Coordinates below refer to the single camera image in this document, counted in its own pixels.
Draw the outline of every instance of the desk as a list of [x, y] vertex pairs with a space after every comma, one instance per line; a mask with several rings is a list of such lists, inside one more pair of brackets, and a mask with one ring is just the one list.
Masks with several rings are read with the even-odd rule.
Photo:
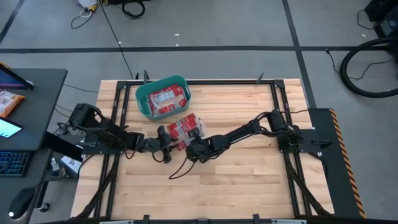
[[47, 126], [49, 125], [63, 82], [67, 75], [64, 69], [13, 69], [26, 80], [33, 81], [33, 90], [10, 90], [25, 96], [8, 119], [24, 127], [10, 139], [0, 138], [0, 150], [35, 151], [25, 177], [0, 179], [0, 223], [28, 223], [38, 199], [39, 189], [36, 187], [35, 197], [27, 212], [17, 220], [8, 216], [9, 205], [14, 197], [24, 188], [33, 187], [43, 182], [48, 161], [52, 155], [50, 149], [41, 148]]
[[[109, 118], [116, 84], [117, 81], [102, 81], [99, 89], [96, 105]], [[300, 80], [284, 80], [284, 84], [290, 110], [307, 109]], [[132, 86], [129, 92], [127, 131], [144, 133], [146, 138], [156, 137], [159, 125], [168, 125], [190, 113], [203, 120], [205, 133], [211, 136], [227, 133], [259, 113], [274, 109], [271, 89], [264, 85], [190, 85], [192, 101], [186, 112], [152, 122], [137, 108], [136, 88]], [[116, 124], [122, 117], [123, 95], [124, 90], [118, 103]], [[283, 108], [280, 93], [278, 99]], [[312, 127], [308, 112], [292, 114], [292, 120], [302, 129]], [[283, 157], [276, 139], [253, 136], [231, 146], [219, 158], [195, 165], [185, 177], [168, 180], [184, 158], [183, 151], [173, 151], [170, 164], [156, 163], [150, 154], [137, 153], [132, 160], [121, 156], [111, 218], [140, 220], [143, 215], [150, 215], [150, 219], [235, 219], [251, 218], [255, 213], [261, 218], [294, 216]], [[102, 161], [103, 156], [94, 156], [83, 166], [71, 217], [79, 214], [96, 192]], [[301, 154], [301, 162], [307, 187], [324, 208], [333, 213], [322, 163], [308, 154]], [[303, 213], [303, 200], [297, 187], [296, 191]], [[102, 215], [107, 198], [106, 192]]]

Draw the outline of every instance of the yellow and black hazard tape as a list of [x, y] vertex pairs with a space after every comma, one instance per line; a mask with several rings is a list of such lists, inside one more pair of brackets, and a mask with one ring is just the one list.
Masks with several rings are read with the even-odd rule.
[[341, 135], [340, 127], [338, 126], [336, 113], [335, 113], [335, 111], [333, 109], [329, 109], [329, 110], [330, 110], [330, 113], [331, 113], [331, 117], [333, 118], [333, 122], [335, 124], [336, 134], [338, 136], [338, 141], [340, 142], [341, 153], [343, 153], [343, 159], [346, 162], [346, 168], [347, 168], [348, 175], [349, 175], [349, 181], [351, 182], [351, 186], [352, 186], [353, 191], [354, 191], [354, 197], [355, 197], [355, 200], [356, 200], [356, 204], [358, 206], [359, 214], [363, 218], [366, 218], [365, 211], [363, 210], [363, 207], [362, 207], [361, 197], [359, 197], [358, 188], [357, 188], [356, 183], [355, 183], [353, 170], [351, 169], [351, 164], [349, 163], [347, 150], [346, 150], [346, 147], [345, 147], [344, 142], [343, 142], [343, 137]]

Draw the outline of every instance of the gray floor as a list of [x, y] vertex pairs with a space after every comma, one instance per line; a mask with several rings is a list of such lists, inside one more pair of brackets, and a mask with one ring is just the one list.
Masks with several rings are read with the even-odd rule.
[[[354, 46], [377, 38], [373, 30], [356, 25], [356, 13], [369, 0], [288, 2], [301, 46]], [[16, 4], [15, 0], [1, 3], [0, 29]], [[152, 0], [145, 4], [146, 14], [135, 21], [116, 6], [106, 7], [123, 47], [293, 46], [282, 0]], [[117, 47], [101, 10], [81, 29], [72, 30], [70, 21], [80, 10], [74, 1], [25, 0], [0, 50]], [[361, 22], [371, 25], [364, 14]], [[346, 53], [332, 52], [337, 66]], [[326, 53], [303, 52], [303, 57], [317, 106], [337, 112], [366, 215], [398, 220], [396, 97], [356, 96], [333, 72]], [[349, 74], [359, 77], [367, 64], [389, 58], [384, 52], [360, 53], [350, 63]], [[261, 72], [264, 78], [302, 77], [294, 51], [127, 52], [126, 59], [133, 73], [146, 69], [151, 78], [256, 78]], [[97, 90], [100, 80], [129, 78], [118, 52], [0, 54], [0, 61], [16, 68], [66, 68], [67, 84], [90, 90]], [[358, 86], [379, 91], [395, 88], [397, 69], [394, 62], [371, 67]], [[73, 109], [76, 103], [95, 101], [95, 93], [64, 87], [58, 103]], [[49, 130], [60, 121], [66, 118], [54, 113]], [[66, 219], [75, 186], [75, 182], [51, 183], [45, 199], [52, 207], [47, 213], [35, 211], [31, 223]]]

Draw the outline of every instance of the computer mouse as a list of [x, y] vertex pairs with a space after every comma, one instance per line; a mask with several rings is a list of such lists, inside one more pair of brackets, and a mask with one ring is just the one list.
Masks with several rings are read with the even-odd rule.
[[29, 207], [34, 195], [35, 189], [22, 189], [11, 202], [10, 209], [8, 210], [10, 218], [17, 219], [21, 217]]

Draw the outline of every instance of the plastic bin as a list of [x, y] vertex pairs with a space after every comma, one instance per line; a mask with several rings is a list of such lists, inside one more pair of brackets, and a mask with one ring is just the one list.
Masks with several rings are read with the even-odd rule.
[[[185, 96], [187, 97], [187, 103], [185, 104], [185, 106], [183, 106], [179, 109], [173, 110], [169, 113], [162, 114], [160, 116], [152, 116], [152, 114], [150, 112], [150, 108], [148, 108], [148, 104], [147, 104], [148, 99], [146, 96], [155, 91], [161, 90], [161, 89], [166, 88], [173, 84], [178, 84], [184, 89]], [[152, 120], [152, 121], [158, 121], [160, 119], [167, 118], [174, 114], [186, 111], [189, 107], [189, 103], [191, 100], [191, 93], [189, 91], [189, 87], [188, 87], [188, 84], [185, 81], [185, 79], [183, 77], [181, 77], [180, 75], [174, 75], [171, 77], [163, 78], [161, 80], [157, 80], [157, 81], [150, 82], [150, 83], [140, 86], [136, 90], [136, 100], [137, 100], [139, 110], [145, 117], [147, 117], [149, 120]]]

